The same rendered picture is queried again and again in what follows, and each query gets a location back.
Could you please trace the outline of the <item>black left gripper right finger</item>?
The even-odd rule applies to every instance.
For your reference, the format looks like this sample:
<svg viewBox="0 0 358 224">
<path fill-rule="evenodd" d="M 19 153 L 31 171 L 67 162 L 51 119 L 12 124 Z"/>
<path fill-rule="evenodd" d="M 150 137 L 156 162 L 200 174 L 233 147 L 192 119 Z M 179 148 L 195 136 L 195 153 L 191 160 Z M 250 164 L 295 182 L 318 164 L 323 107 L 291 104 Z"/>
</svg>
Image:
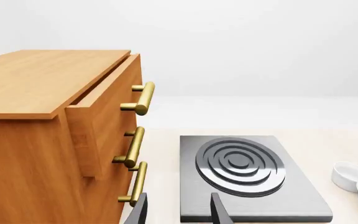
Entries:
<svg viewBox="0 0 358 224">
<path fill-rule="evenodd" d="M 234 224 L 216 192 L 211 193 L 210 210 L 213 224 Z"/>
</svg>

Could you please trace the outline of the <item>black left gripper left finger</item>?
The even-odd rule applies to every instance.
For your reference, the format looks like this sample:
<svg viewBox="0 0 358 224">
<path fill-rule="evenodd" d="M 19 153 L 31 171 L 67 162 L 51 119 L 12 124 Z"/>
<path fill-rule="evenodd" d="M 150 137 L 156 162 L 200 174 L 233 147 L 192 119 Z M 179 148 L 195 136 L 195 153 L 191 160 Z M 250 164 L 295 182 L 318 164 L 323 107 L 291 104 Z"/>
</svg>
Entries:
<svg viewBox="0 0 358 224">
<path fill-rule="evenodd" d="M 145 224 L 147 218 L 148 200 L 147 194 L 142 193 L 132 209 L 131 213 L 125 220 L 124 224 Z"/>
</svg>

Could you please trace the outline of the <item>flat black stove plate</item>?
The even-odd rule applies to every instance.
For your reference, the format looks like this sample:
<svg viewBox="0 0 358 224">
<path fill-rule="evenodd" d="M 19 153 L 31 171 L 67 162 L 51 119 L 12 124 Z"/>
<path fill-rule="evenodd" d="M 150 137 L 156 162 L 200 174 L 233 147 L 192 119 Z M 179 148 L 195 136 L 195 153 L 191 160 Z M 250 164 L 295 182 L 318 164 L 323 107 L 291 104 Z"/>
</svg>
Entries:
<svg viewBox="0 0 358 224">
<path fill-rule="evenodd" d="M 180 220 L 210 222 L 211 194 L 235 223 L 329 223 L 333 213 L 274 136 L 180 136 Z"/>
</svg>

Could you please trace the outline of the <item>white ramekin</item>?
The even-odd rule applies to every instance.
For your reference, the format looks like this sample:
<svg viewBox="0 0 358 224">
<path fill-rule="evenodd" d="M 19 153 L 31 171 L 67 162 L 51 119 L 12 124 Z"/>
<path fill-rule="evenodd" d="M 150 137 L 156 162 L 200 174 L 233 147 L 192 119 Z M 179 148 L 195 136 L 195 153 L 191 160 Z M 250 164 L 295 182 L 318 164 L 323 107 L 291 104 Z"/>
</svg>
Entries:
<svg viewBox="0 0 358 224">
<path fill-rule="evenodd" d="M 339 188 L 357 193 L 358 165 L 351 162 L 336 162 L 333 165 L 331 180 Z"/>
</svg>

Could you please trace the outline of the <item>wooden cabinet drawer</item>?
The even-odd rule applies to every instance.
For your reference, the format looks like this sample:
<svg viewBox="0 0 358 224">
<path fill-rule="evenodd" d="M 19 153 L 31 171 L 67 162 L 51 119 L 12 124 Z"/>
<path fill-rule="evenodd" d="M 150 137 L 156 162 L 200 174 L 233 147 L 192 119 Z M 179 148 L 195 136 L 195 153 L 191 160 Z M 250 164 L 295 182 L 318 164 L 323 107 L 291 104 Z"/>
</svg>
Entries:
<svg viewBox="0 0 358 224">
<path fill-rule="evenodd" d="M 82 178 L 85 224 L 118 224 L 124 204 L 118 197 L 127 195 L 132 172 L 124 164 L 109 164 L 101 177 Z"/>
<path fill-rule="evenodd" d="M 135 103 L 139 94 L 132 85 L 142 83 L 140 55 L 130 55 L 77 104 L 65 109 L 80 173 L 96 177 L 101 171 L 96 132 L 106 123 L 136 123 L 133 111 L 121 111 L 121 103 Z"/>
<path fill-rule="evenodd" d="M 97 180 L 106 179 L 107 173 L 111 168 L 111 161 L 114 156 L 125 156 L 129 144 L 130 137 L 125 137 L 125 132 L 134 131 L 136 123 L 106 123 L 103 129 L 96 132 L 97 147 L 99 150 L 99 162 L 101 171 L 96 175 Z"/>
</svg>

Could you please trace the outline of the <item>wooden cabinet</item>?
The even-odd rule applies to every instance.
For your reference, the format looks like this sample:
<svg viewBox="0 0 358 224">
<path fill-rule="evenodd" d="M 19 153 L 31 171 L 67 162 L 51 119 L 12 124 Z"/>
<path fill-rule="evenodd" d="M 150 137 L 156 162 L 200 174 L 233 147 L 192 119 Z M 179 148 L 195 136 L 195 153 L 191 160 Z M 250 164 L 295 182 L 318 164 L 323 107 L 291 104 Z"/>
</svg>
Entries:
<svg viewBox="0 0 358 224">
<path fill-rule="evenodd" d="M 0 224 L 85 224 L 84 176 L 65 109 L 130 55 L 135 54 L 19 50 L 0 55 Z"/>
</svg>

